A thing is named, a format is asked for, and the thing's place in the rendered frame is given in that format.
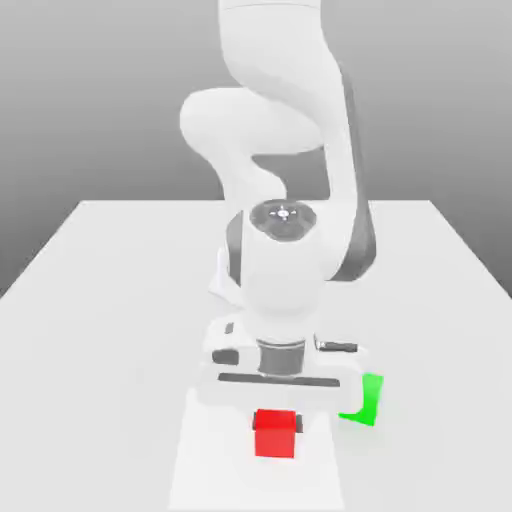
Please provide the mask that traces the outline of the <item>small green cube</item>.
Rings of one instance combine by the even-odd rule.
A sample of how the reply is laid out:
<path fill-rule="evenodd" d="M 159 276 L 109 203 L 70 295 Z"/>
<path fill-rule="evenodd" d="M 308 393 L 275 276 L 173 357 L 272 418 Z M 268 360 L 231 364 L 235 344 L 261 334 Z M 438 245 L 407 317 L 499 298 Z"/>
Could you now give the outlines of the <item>small green cube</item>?
<path fill-rule="evenodd" d="M 357 413 L 342 413 L 338 417 L 362 425 L 373 427 L 378 415 L 381 391 L 384 384 L 384 377 L 374 373 L 364 373 L 363 384 L 363 405 Z"/>

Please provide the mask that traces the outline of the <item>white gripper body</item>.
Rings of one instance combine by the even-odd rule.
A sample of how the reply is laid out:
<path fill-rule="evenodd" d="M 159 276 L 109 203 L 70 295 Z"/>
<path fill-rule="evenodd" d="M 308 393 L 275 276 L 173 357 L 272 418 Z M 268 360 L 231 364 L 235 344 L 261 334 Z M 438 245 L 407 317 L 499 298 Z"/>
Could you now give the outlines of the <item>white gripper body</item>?
<path fill-rule="evenodd" d="M 354 414 L 363 406 L 362 377 L 354 362 L 310 365 L 297 377 L 270 377 L 257 371 L 255 358 L 241 357 L 236 365 L 203 360 L 194 387 L 199 401 L 211 406 Z"/>

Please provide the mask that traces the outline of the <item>small red cube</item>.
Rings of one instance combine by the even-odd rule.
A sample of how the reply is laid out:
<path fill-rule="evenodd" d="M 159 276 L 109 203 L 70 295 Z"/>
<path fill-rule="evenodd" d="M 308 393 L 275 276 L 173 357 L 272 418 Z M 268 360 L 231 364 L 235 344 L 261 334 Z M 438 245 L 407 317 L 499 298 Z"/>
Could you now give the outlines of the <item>small red cube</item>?
<path fill-rule="evenodd" d="M 254 431 L 255 455 L 267 458 L 295 457 L 295 411 L 258 409 Z"/>

